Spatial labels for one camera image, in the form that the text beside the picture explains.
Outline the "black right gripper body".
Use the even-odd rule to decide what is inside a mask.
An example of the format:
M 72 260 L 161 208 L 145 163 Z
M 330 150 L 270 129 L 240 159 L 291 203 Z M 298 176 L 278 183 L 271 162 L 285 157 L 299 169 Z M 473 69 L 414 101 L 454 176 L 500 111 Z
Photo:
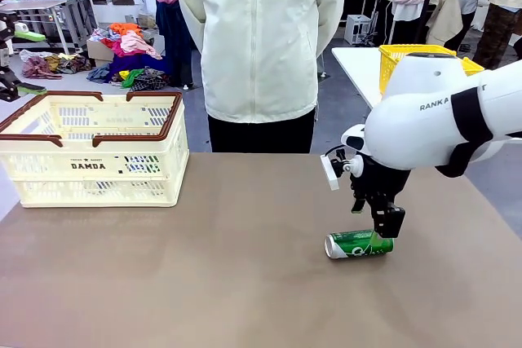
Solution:
M 364 200 L 370 203 L 370 196 L 384 196 L 387 201 L 395 202 L 396 196 L 403 191 L 410 171 L 396 170 L 379 164 L 370 156 L 357 156 L 363 162 L 360 177 L 351 174 L 351 188 L 355 200 Z

